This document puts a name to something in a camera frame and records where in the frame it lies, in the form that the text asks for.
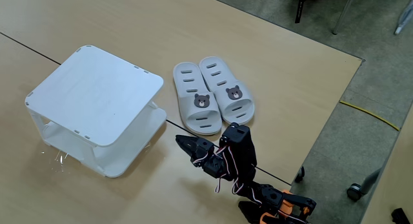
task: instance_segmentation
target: slipper hole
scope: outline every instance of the slipper hole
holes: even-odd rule
[[[242,108],[242,107],[235,108],[235,109],[233,109],[232,111],[239,110],[240,108]]]
[[[212,73],[211,76],[216,76],[216,75],[219,75],[220,73],[221,71],[217,71],[217,72]]]
[[[221,81],[221,82],[217,83],[217,85],[218,85],[218,86],[221,86],[221,85],[224,85],[224,84],[226,84],[226,83],[227,83],[227,81]]]
[[[240,117],[244,116],[245,114],[246,114],[246,113],[241,114],[241,115],[238,115],[237,118],[240,118]]]
[[[213,68],[213,67],[215,67],[217,64],[216,63],[213,63],[213,64],[211,64],[211,65],[208,65],[208,66],[206,66],[206,68]]]

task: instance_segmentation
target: table surface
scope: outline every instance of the table surface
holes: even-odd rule
[[[60,63],[90,44],[161,76],[156,103],[180,125],[174,66],[221,57],[256,102],[248,125],[258,165],[287,182],[361,64],[215,0],[0,0],[0,7],[2,32]]]
[[[393,223],[391,213],[402,208],[408,220],[413,222],[413,109],[410,109],[405,124],[393,151],[385,165],[362,223]]]
[[[361,64],[215,0],[0,0],[0,31],[59,63],[80,46],[95,45],[161,76],[164,87],[155,102],[179,125],[174,66],[223,58],[256,102],[248,126],[258,166],[288,182]],[[9,91],[2,93],[7,102],[0,107],[7,149],[0,156],[7,166],[0,190],[7,217],[68,223],[130,223],[137,217],[154,223],[244,221],[238,198],[225,188],[230,184],[214,195],[216,181],[190,165],[174,141],[175,134],[185,133],[171,125],[122,178],[100,178],[70,157],[61,173],[60,164],[54,165],[57,151],[40,141],[22,108],[25,96],[58,65],[1,40],[0,84]],[[219,134],[208,139],[217,142]],[[256,181],[289,188],[260,172]],[[30,202],[41,205],[33,208]],[[21,209],[25,215],[17,215]]]
[[[165,124],[119,178],[105,178],[43,143],[24,106],[58,67],[0,36],[0,217],[2,223],[244,223],[232,183],[192,166]],[[257,172],[279,189],[290,186]]]

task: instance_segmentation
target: slipper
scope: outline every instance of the slipper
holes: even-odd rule
[[[206,57],[199,63],[209,91],[217,99],[222,118],[227,123],[240,125],[254,116],[255,104],[251,93],[231,73],[227,64],[218,57]]]
[[[175,66],[174,81],[179,112],[186,127],[196,134],[212,135],[221,130],[222,120],[214,94],[205,86],[199,67],[184,62]]]

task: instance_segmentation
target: chair leg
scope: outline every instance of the chair leg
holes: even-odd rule
[[[343,22],[344,17],[346,16],[347,10],[350,8],[351,3],[353,0],[347,0],[346,6],[344,6],[344,9],[340,15],[340,18],[338,19],[338,22],[336,24],[336,27],[334,27],[333,34],[337,34],[338,29],[341,26],[341,23]]]
[[[303,13],[304,0],[298,0],[296,23],[299,23],[301,19],[301,14]]]

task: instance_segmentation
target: chair wheel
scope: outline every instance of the chair wheel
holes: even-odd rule
[[[304,167],[301,167],[301,169],[298,171],[297,177],[294,181],[296,183],[300,183],[300,182],[302,182],[304,176],[305,176]]]
[[[360,185],[354,183],[347,189],[347,196],[353,201],[358,201],[363,195],[360,192]]]

